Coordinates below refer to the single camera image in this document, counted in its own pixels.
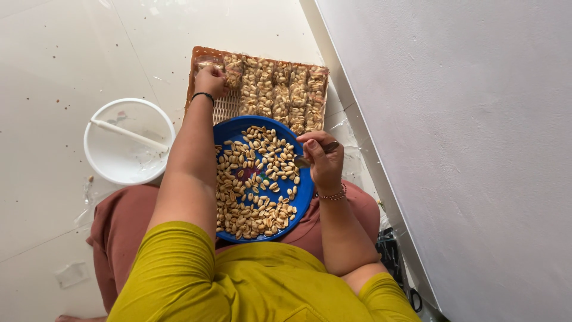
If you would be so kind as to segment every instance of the woven basket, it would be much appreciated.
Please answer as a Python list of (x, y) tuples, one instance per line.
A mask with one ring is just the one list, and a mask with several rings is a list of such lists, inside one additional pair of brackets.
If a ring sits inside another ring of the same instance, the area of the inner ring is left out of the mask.
[[(195, 70), (194, 62), (196, 57), (203, 55), (222, 57), (223, 54), (228, 54), (228, 53), (230, 52), (225, 52), (223, 50), (217, 50), (208, 47), (195, 46), (193, 48), (193, 56), (190, 59), (189, 88), (186, 92), (185, 115), (186, 115), (186, 110), (189, 108), (190, 100), (194, 94), (194, 70)], [(328, 83), (329, 83), (329, 77), (326, 78), (326, 82), (324, 84), (325, 101), (327, 101), (328, 98)], [(240, 109), (240, 91), (239, 90), (230, 91), (226, 97), (218, 99), (214, 102), (213, 125), (220, 123), (224, 120), (228, 120), (232, 117), (238, 116), (239, 109)]]

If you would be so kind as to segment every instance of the white wall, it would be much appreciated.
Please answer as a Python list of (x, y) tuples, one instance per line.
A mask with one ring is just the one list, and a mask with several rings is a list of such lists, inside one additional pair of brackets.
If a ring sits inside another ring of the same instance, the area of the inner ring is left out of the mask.
[(317, 0), (443, 313), (572, 316), (572, 3)]

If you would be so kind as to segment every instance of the foot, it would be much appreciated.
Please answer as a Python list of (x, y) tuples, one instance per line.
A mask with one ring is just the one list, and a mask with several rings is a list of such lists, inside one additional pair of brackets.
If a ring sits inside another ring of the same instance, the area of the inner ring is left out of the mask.
[(105, 322), (107, 320), (106, 316), (94, 317), (92, 319), (80, 319), (78, 317), (73, 317), (69, 315), (60, 315), (55, 320), (55, 322)]

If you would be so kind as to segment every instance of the metal spoon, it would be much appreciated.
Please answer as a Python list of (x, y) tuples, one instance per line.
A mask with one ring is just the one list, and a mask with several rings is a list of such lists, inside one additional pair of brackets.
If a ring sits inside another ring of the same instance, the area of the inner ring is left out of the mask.
[[(332, 153), (338, 146), (340, 146), (340, 143), (334, 141), (322, 146), (322, 149), (324, 149), (325, 154), (328, 154)], [(294, 158), (294, 165), (300, 169), (310, 168), (310, 161), (301, 155), (297, 155)]]

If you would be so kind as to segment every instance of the hand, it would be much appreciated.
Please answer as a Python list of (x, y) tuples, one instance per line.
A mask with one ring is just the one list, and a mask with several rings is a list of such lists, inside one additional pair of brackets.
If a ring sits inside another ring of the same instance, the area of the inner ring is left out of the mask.
[(344, 166), (344, 147), (340, 144), (332, 153), (325, 154), (321, 146), (336, 139), (324, 131), (309, 132), (296, 139), (304, 143), (304, 157), (311, 163), (310, 175), (319, 195), (335, 195), (341, 191), (341, 170)]
[(225, 97), (229, 91), (225, 86), (226, 80), (220, 69), (214, 65), (207, 66), (201, 69), (194, 79), (194, 92), (211, 94), (214, 99)]

